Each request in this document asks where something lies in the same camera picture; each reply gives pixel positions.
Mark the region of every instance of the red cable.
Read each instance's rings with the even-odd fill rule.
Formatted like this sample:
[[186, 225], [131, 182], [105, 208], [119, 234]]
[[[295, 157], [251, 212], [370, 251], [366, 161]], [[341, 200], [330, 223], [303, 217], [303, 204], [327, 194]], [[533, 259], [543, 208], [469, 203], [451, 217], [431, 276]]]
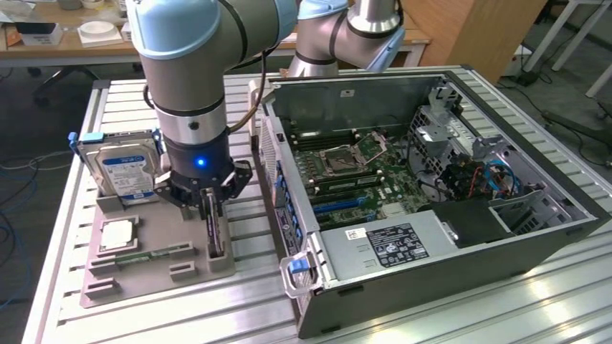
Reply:
[[469, 186], [467, 198], [471, 197], [471, 193], [474, 192], [474, 182], [475, 182], [475, 176], [478, 175], [478, 170], [481, 170], [481, 167], [477, 167], [475, 170], [474, 170], [474, 175], [471, 177], [471, 184]]

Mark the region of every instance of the hard drive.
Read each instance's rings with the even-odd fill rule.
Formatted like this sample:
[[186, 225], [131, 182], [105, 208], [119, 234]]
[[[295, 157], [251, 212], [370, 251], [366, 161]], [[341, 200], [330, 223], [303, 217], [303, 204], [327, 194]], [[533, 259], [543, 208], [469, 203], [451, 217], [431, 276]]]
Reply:
[[151, 130], [87, 133], [75, 144], [101, 196], [118, 196], [126, 206], [157, 200], [153, 181], [159, 169], [158, 134]]

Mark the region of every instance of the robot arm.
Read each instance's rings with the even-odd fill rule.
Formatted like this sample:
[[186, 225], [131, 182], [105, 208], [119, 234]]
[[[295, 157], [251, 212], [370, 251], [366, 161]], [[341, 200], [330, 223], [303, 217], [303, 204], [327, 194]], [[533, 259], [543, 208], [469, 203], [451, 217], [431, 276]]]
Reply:
[[389, 67], [405, 35], [401, 3], [357, 0], [346, 8], [347, 0], [302, 0], [290, 77], [337, 75], [338, 59], [370, 72]]
[[170, 167], [154, 192], [183, 216], [198, 210], [209, 252], [221, 256], [221, 203], [251, 177], [249, 162], [229, 156], [227, 134], [238, 125], [227, 127], [222, 74], [290, 34], [295, 2], [129, 0], [126, 7]]

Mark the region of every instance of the white sticker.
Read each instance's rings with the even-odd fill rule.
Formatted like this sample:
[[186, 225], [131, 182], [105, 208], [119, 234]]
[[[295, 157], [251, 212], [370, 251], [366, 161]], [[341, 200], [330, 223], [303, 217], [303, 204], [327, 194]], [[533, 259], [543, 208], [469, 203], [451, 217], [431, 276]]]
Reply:
[[365, 228], [355, 228], [355, 229], [349, 229], [347, 231], [343, 231], [346, 233], [346, 238], [349, 240], [354, 239], [361, 239], [365, 238]]
[[350, 186], [354, 186], [354, 182], [350, 183], [343, 183], [338, 185], [331, 185], [327, 190], [335, 190], [337, 188], [349, 188]]
[[357, 181], [357, 185], [373, 183], [373, 182], [375, 182], [377, 179], [378, 179], [378, 176], [361, 178], [361, 179]]
[[153, 177], [143, 172], [142, 156], [105, 159], [102, 166], [118, 197], [138, 199], [153, 195]]

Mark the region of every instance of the aluminum profile table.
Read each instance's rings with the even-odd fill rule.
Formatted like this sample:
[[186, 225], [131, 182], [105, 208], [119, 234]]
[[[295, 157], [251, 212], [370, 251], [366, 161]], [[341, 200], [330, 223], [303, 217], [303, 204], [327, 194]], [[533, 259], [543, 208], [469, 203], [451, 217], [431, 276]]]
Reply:
[[[449, 68], [612, 211], [609, 183], [473, 71]], [[231, 123], [247, 110], [246, 84], [257, 77], [225, 77]], [[91, 91], [81, 133], [155, 125], [153, 111], [141, 100], [142, 85], [142, 80], [111, 81]], [[483, 136], [494, 135], [487, 120], [466, 103], [463, 107], [474, 129]], [[250, 156], [245, 131], [230, 136], [230, 144], [235, 158]], [[94, 196], [95, 184], [74, 158], [23, 343], [601, 343], [612, 338], [612, 228], [606, 225], [522, 276], [298, 340], [255, 178], [227, 206], [235, 275], [82, 309], [78, 299]]]

